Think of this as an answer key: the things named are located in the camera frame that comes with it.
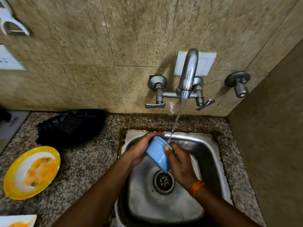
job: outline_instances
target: person's right arm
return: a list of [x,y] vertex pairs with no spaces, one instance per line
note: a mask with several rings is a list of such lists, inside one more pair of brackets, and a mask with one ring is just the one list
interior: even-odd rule
[[[169,145],[173,150],[165,146],[164,151],[169,159],[172,175],[174,179],[189,192],[192,185],[198,181],[191,164],[190,154],[174,142]],[[205,185],[199,188],[194,198],[221,227],[260,227],[260,225],[224,199],[214,195]]]

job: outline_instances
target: chrome faucet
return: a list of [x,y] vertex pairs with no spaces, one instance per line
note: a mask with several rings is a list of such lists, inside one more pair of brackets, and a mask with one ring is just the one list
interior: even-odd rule
[[156,104],[145,104],[146,108],[165,108],[163,102],[164,97],[190,99],[195,98],[197,103],[197,111],[201,111],[205,107],[214,103],[214,99],[204,102],[203,98],[203,79],[195,77],[198,65],[199,51],[191,48],[186,55],[181,78],[176,92],[164,92],[167,86],[167,79],[164,76],[149,76],[149,88],[156,92]]

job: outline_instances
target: person's right hand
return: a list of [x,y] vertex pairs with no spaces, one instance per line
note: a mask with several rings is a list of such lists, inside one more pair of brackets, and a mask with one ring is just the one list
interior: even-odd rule
[[165,146],[164,152],[169,159],[172,175],[184,189],[189,191],[192,185],[198,181],[191,164],[190,154],[188,151],[179,147],[175,142],[171,142],[169,145],[173,150]]

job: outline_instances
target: orange thread bracelet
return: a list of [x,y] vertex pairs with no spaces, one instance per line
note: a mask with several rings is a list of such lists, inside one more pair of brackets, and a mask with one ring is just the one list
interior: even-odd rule
[[205,185],[204,182],[198,180],[197,182],[195,182],[192,186],[191,186],[191,189],[189,191],[189,194],[195,198],[195,194],[196,192],[200,189],[200,187],[202,187],[203,185]]

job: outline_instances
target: white plastic hook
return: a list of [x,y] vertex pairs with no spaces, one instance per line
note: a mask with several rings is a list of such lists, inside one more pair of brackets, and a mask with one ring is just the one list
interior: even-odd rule
[[17,21],[16,19],[14,19],[13,15],[13,11],[11,9],[11,7],[9,6],[9,4],[6,2],[6,0],[0,0],[2,6],[0,6],[0,27],[1,30],[3,31],[3,33],[5,33],[6,35],[11,34],[10,32],[8,32],[5,28],[5,24],[7,22],[11,22],[15,25],[17,25],[25,35],[29,36],[29,32],[28,30],[25,28],[25,26],[23,24],[21,24],[19,21]]

